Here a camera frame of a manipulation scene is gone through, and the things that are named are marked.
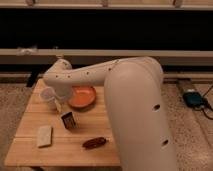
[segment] black cable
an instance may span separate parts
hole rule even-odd
[[[210,117],[210,116],[206,113],[205,109],[202,109],[202,111],[203,111],[204,116],[205,116],[207,119],[213,120],[213,117]]]
[[[203,94],[203,100],[205,101],[205,103],[206,103],[206,105],[205,105],[205,108],[201,108],[201,110],[202,110],[202,112],[203,112],[203,114],[204,114],[204,116],[207,118],[207,119],[209,119],[209,120],[213,120],[213,117],[210,117],[208,114],[207,114],[207,112],[205,111],[205,109],[207,109],[207,108],[210,108],[210,110],[211,111],[213,111],[212,110],[212,106],[210,106],[210,104],[208,103],[208,100],[205,98],[205,96],[212,90],[212,88],[213,88],[213,85],[211,85],[210,87],[209,87],[209,89]]]
[[[203,97],[205,97],[213,88],[213,85],[211,85],[211,87],[209,87],[209,89],[203,94]]]

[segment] speckled floor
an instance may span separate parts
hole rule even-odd
[[[209,85],[196,85],[203,93]],[[187,108],[175,84],[163,85],[163,99],[174,138],[180,171],[213,171],[213,121],[201,112]],[[30,168],[9,168],[3,165],[22,113],[33,88],[25,84],[0,84],[0,170],[30,171]],[[213,90],[207,96],[213,102]],[[48,171],[117,171],[112,168],[45,168]]]

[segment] table top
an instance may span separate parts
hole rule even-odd
[[[61,116],[39,98],[45,87],[40,79],[32,93],[20,125],[5,159],[6,166],[119,166],[116,146],[104,105],[103,87],[95,87],[97,96],[93,106],[74,110],[75,129],[64,128]],[[53,127],[52,146],[37,148],[40,126]],[[83,142],[103,136],[108,142],[92,150],[85,150]]]

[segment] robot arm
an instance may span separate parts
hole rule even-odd
[[[149,57],[80,69],[58,60],[44,75],[66,100],[74,85],[104,85],[104,98],[123,171],[178,171],[161,97],[163,71]]]
[[[46,85],[55,89],[56,96],[59,99],[65,100],[71,96],[71,86],[104,85],[107,74],[117,64],[125,61],[142,65],[151,73],[153,79],[157,81],[157,85],[161,85],[163,80],[162,69],[155,60],[148,57],[118,59],[75,70],[72,70],[72,66],[67,60],[59,59],[44,74],[43,79]]]

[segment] bowl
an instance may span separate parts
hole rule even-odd
[[[74,108],[84,108],[95,101],[96,91],[91,86],[73,86],[73,96],[69,99],[68,104]]]

